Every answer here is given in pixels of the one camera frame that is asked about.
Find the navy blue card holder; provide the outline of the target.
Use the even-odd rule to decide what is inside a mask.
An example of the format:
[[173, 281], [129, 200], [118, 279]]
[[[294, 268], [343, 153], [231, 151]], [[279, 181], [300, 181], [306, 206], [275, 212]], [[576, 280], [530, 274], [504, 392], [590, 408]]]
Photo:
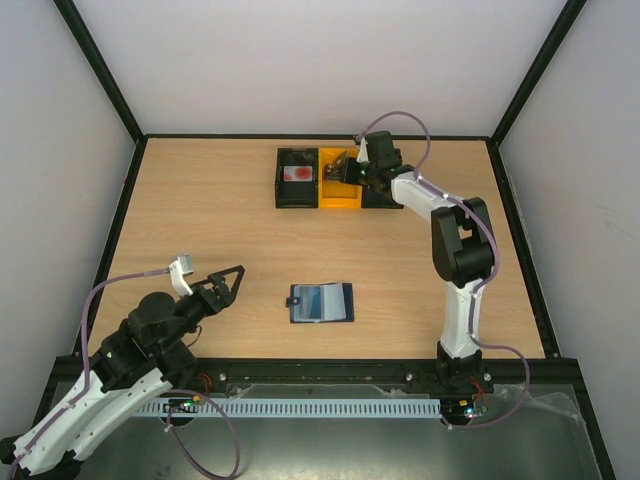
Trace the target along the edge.
[[355, 321], [354, 292], [351, 283], [293, 284], [285, 305], [292, 324]]

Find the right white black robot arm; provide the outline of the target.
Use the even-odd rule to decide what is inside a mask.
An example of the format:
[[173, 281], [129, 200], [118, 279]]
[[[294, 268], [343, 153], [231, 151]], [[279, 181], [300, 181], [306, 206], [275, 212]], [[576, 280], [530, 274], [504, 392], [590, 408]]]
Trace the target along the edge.
[[359, 139], [358, 153], [341, 153], [322, 177], [371, 189], [429, 223], [434, 268], [446, 285], [444, 329], [437, 343], [435, 375], [455, 392], [482, 373], [478, 323], [484, 289], [496, 276], [499, 253], [486, 203], [463, 199], [405, 164], [388, 131]]

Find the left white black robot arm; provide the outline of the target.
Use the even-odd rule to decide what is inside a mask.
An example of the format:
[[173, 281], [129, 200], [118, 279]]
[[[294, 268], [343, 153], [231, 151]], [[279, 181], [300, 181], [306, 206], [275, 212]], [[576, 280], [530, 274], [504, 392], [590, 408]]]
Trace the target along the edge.
[[73, 479], [98, 446], [151, 400], [188, 394], [198, 361], [184, 343], [199, 323], [236, 300], [245, 269], [237, 265], [188, 283], [176, 258], [164, 273], [173, 293], [145, 295], [94, 353], [65, 396], [30, 430], [1, 442], [11, 479]]

